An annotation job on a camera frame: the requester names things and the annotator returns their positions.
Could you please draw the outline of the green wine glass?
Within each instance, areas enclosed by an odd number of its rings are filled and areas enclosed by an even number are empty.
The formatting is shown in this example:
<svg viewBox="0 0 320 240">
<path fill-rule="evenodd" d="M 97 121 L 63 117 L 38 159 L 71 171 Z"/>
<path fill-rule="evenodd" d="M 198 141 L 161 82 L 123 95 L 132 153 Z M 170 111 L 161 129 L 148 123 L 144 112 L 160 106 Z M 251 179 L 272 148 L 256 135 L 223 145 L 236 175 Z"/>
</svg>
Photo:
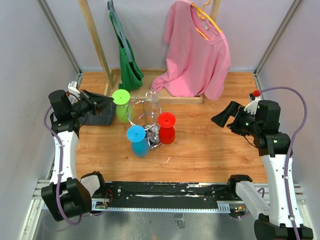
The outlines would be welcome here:
<svg viewBox="0 0 320 240">
<path fill-rule="evenodd" d="M 122 123 L 128 123 L 128 108 L 130 106 L 130 93 L 125 89 L 118 89 L 112 94 L 113 102 L 116 104 L 116 117 Z"/>
</svg>

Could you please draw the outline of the clear wine glass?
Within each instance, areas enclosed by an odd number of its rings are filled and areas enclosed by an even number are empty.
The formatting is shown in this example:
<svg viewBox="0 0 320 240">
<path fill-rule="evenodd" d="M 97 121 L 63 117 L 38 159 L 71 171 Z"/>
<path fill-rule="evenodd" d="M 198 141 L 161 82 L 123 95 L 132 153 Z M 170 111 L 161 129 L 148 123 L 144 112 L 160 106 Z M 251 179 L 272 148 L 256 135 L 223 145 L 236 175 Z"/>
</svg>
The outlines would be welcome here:
<svg viewBox="0 0 320 240">
<path fill-rule="evenodd" d="M 150 89 L 146 92 L 145 97 L 147 99 L 147 112 L 153 114 L 154 117 L 157 118 L 161 112 L 158 105 L 160 94 L 156 90 Z"/>
</svg>

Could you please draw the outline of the blue wine glass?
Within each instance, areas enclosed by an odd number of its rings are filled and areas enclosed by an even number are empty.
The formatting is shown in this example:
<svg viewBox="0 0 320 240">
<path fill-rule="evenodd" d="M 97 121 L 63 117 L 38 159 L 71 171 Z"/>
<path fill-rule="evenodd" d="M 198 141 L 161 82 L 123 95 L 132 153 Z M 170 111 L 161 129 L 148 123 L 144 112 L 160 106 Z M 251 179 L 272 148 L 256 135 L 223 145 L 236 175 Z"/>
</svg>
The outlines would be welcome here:
<svg viewBox="0 0 320 240">
<path fill-rule="evenodd" d="M 143 158 L 149 153 L 150 148 L 146 138 L 146 131 L 142 126 L 131 126 L 127 130 L 126 136 L 131 142 L 131 149 L 135 156 Z"/>
</svg>

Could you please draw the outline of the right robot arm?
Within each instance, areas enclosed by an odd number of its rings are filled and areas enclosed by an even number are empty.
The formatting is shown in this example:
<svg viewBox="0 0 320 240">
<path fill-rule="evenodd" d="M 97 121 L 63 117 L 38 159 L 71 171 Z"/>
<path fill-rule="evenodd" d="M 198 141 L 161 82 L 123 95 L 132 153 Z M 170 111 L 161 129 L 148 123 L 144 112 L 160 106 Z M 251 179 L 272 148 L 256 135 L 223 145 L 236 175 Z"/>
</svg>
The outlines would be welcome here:
<svg viewBox="0 0 320 240">
<path fill-rule="evenodd" d="M 235 101 L 211 121 L 240 136 L 252 136 L 267 175 L 269 203 L 247 175 L 231 175 L 226 188 L 232 200 L 241 199 L 254 218 L 258 240 L 312 240 L 313 230 L 303 223 L 292 180 L 293 138 L 279 132 L 281 108 L 271 100 L 256 98 L 247 106 Z"/>
</svg>

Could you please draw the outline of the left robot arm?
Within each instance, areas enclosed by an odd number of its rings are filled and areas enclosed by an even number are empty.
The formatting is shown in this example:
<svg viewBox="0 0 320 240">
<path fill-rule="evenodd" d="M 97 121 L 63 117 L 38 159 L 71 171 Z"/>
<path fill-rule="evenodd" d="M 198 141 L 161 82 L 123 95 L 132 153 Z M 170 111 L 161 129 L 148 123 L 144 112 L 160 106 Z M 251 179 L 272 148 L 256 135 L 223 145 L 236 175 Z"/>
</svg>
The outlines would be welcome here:
<svg viewBox="0 0 320 240">
<path fill-rule="evenodd" d="M 100 114 L 113 103 L 113 98 L 87 90 L 73 93 L 75 103 L 68 98 L 69 93 L 55 90 L 48 96 L 51 107 L 45 118 L 50 118 L 47 129 L 53 136 L 55 160 L 48 186 L 41 189 L 41 197 L 52 217 L 57 221 L 66 221 L 72 226 L 73 217 L 91 212 L 92 197 L 101 198 L 107 193 L 102 174 L 94 171 L 77 178 L 76 152 L 81 124 L 79 119 L 88 113 Z"/>
</svg>

